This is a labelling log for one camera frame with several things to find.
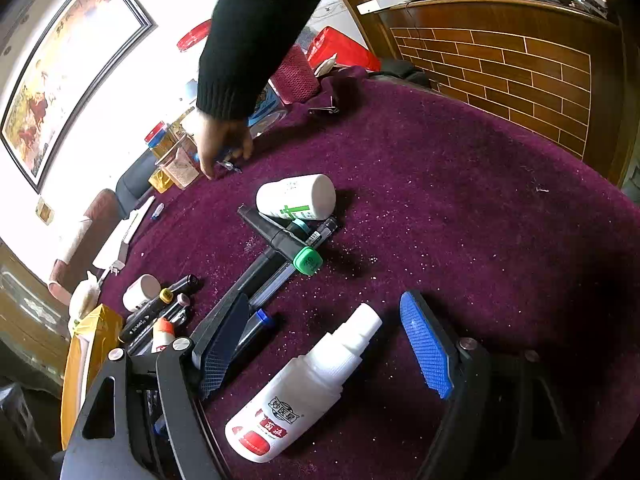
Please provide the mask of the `bystander bare hand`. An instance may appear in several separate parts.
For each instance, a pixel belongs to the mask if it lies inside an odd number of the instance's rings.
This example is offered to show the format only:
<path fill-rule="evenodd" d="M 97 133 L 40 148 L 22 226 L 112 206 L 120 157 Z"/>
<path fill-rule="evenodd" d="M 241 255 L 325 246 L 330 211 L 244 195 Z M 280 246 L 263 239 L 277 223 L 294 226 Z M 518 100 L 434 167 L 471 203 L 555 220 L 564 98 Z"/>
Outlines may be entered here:
<path fill-rule="evenodd" d="M 225 159 L 249 159 L 253 154 L 253 139 L 247 120 L 213 118 L 200 113 L 202 126 L 196 136 L 201 172 L 213 180 L 220 155 Z"/>

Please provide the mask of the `bystander black sleeve forearm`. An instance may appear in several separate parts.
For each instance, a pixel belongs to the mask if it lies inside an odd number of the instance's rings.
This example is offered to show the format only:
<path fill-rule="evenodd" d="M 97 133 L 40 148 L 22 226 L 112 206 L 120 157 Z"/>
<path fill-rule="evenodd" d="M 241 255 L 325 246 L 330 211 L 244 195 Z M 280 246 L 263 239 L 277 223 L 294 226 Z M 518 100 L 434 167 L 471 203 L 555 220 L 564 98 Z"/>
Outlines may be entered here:
<path fill-rule="evenodd" d="M 253 113 L 320 0 L 218 0 L 198 66 L 198 109 L 215 119 Z"/>

